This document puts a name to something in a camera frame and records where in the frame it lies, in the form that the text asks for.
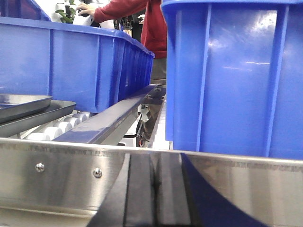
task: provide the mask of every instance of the gray pants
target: gray pants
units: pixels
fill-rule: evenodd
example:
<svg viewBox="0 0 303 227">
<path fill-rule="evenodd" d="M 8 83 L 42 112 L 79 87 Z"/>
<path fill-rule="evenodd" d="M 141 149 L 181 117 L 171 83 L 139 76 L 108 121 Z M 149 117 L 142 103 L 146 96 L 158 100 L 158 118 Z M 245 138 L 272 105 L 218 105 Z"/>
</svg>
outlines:
<svg viewBox="0 0 303 227">
<path fill-rule="evenodd" d="M 151 84 L 166 84 L 166 58 L 154 59 L 151 71 Z M 144 138 L 150 140 L 152 129 L 156 123 L 161 106 L 150 104 L 148 106 L 148 121 L 144 123 Z"/>
</svg>

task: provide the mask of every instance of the white wall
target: white wall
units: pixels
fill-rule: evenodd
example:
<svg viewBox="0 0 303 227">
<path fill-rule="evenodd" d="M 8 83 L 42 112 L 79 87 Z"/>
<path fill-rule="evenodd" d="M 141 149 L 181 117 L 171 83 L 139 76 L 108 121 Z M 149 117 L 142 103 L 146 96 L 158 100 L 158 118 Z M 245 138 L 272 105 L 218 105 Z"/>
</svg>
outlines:
<svg viewBox="0 0 303 227">
<path fill-rule="evenodd" d="M 58 0 L 35 0 L 43 11 L 52 19 Z"/>
</svg>

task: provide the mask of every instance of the person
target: person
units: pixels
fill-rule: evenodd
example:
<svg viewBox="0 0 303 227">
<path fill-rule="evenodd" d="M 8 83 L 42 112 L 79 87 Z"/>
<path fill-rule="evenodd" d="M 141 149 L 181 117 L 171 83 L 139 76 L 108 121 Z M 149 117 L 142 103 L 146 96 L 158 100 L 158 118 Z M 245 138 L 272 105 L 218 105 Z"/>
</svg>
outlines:
<svg viewBox="0 0 303 227">
<path fill-rule="evenodd" d="M 76 10 L 81 9 L 79 15 L 89 14 L 97 23 L 102 23 L 106 20 L 126 17 L 145 9 L 141 43 L 155 54 L 150 83 L 165 85 L 167 26 L 160 5 L 161 0 L 111 0 L 106 6 L 99 8 L 80 3 Z M 146 141 L 150 139 L 159 110 L 159 105 L 149 105 L 148 121 L 143 125 Z"/>
</svg>

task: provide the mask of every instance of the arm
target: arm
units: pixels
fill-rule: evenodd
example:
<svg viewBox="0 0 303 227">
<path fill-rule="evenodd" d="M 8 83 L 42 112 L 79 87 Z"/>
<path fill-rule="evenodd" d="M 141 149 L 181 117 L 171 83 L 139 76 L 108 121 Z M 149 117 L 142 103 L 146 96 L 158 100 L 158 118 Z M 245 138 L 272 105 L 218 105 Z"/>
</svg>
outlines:
<svg viewBox="0 0 303 227">
<path fill-rule="evenodd" d="M 105 7 L 99 8 L 81 3 L 76 10 L 82 9 L 79 15 L 88 13 L 96 22 L 101 23 L 137 13 L 145 9 L 147 2 L 148 0 L 111 0 Z"/>
</svg>

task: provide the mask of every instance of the hand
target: hand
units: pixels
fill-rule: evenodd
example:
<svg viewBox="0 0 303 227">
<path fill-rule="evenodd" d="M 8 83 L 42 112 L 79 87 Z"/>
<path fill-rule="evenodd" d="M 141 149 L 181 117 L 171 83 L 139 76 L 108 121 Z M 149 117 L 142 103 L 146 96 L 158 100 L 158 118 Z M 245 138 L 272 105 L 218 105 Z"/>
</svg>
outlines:
<svg viewBox="0 0 303 227">
<path fill-rule="evenodd" d="M 89 15 L 91 15 L 91 16 L 93 16 L 94 17 L 94 15 L 95 15 L 95 7 L 94 6 L 92 6 L 92 5 L 87 5 L 87 4 L 85 4 L 85 3 L 80 3 L 80 5 L 78 5 L 77 7 L 76 7 L 76 10 L 79 10 L 79 9 L 81 9 L 82 11 L 78 14 L 79 16 L 80 15 L 82 15 L 82 14 L 89 14 Z"/>
</svg>

